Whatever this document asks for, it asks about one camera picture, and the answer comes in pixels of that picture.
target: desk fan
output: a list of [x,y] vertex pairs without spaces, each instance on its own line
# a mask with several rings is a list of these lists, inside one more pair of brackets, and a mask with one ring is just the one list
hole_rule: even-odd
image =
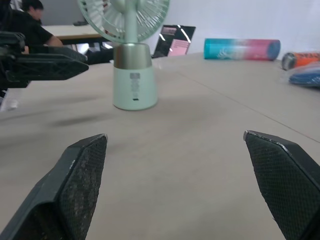
[[158,101],[150,49],[139,43],[162,25],[170,0],[78,0],[87,22],[114,49],[113,105],[143,110]]

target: table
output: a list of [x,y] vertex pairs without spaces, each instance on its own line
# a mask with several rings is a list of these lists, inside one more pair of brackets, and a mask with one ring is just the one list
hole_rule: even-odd
[[87,240],[284,240],[260,194],[245,130],[280,136],[320,159],[319,92],[281,81],[278,62],[153,60],[159,102],[112,106],[112,65],[32,82],[0,115],[0,229],[64,149],[107,133]]
[[43,28],[58,37],[64,45],[102,43],[106,41],[90,25],[52,25],[43,26]]

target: blue and pink bottle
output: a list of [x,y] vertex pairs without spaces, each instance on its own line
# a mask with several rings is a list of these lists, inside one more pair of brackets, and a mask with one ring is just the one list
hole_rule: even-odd
[[274,61],[280,49],[279,40],[207,38],[204,59]]

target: laptop screen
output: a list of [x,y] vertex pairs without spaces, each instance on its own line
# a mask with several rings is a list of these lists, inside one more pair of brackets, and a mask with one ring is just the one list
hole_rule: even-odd
[[163,25],[153,57],[186,55],[195,30],[195,26]]

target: textured rubber pad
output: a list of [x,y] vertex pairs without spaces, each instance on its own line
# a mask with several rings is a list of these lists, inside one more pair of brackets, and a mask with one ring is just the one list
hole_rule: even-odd
[[85,240],[95,212],[107,136],[69,146],[31,190],[0,240]]
[[320,167],[297,144],[248,131],[259,189],[287,240],[320,239]]

